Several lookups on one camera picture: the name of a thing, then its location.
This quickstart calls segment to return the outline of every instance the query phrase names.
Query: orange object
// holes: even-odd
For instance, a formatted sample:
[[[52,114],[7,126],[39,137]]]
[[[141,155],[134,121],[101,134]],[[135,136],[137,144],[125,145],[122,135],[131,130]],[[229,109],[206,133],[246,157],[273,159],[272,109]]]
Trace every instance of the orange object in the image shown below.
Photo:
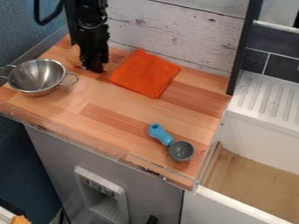
[[[12,218],[10,224],[31,224],[23,215]]]
[[[113,83],[150,98],[159,98],[181,71],[177,65],[137,49],[109,78]]]

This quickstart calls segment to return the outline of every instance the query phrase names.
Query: blue wall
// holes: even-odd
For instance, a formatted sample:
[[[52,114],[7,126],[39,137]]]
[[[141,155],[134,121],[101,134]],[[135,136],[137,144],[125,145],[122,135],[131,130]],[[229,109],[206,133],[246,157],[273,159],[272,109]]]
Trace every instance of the blue wall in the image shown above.
[[[58,0],[40,0],[41,15]],[[33,0],[0,0],[0,66],[10,64],[65,24],[64,16],[39,26]],[[25,211],[34,224],[46,224],[61,205],[24,126],[0,116],[0,199]]]
[[[59,0],[40,0],[41,16],[55,9]],[[33,19],[33,0],[0,0],[0,66],[9,64],[66,23],[59,15],[40,26]]]

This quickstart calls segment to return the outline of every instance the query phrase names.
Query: white wall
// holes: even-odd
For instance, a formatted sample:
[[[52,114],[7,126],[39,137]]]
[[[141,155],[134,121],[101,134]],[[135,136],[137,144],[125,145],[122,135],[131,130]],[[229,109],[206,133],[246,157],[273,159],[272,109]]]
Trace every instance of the white wall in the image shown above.
[[[247,5],[248,0],[110,0],[110,40],[229,76]]]
[[[293,26],[298,11],[298,0],[264,0],[259,20],[277,25]]]

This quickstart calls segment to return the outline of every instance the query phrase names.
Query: stainless steel bowl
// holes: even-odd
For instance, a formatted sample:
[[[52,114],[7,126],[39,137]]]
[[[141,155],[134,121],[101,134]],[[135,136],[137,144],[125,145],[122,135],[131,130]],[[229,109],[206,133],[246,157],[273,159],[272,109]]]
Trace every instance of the stainless steel bowl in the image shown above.
[[[0,69],[6,67],[13,67],[7,77],[10,86],[30,96],[48,95],[59,85],[71,87],[79,81],[74,73],[67,72],[61,63],[52,59],[34,59],[18,66],[7,65]],[[71,84],[62,83],[68,74],[73,75],[75,81]]]

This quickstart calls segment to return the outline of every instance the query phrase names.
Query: wooden board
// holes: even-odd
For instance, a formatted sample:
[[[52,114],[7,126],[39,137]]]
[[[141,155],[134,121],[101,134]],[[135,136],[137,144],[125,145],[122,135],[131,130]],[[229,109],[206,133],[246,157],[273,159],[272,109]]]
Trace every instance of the wooden board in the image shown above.
[[[191,188],[230,100],[225,95],[227,79],[183,67],[163,96],[154,100],[108,82],[129,52],[113,49],[110,68],[100,75],[75,68],[66,59],[69,42],[64,38],[41,58],[58,60],[66,70],[80,74],[79,83],[39,98],[19,94],[6,84],[0,88],[1,111]],[[194,144],[191,162],[174,162],[167,149],[149,137],[147,128],[155,122],[177,140]]]
[[[233,67],[244,22],[147,0],[110,1],[108,15],[112,43],[142,47],[181,65],[191,64],[226,77]]]
[[[218,148],[203,181],[213,191],[286,221],[299,223],[299,176]]]
[[[234,18],[245,18],[249,0],[150,0],[209,11]]]

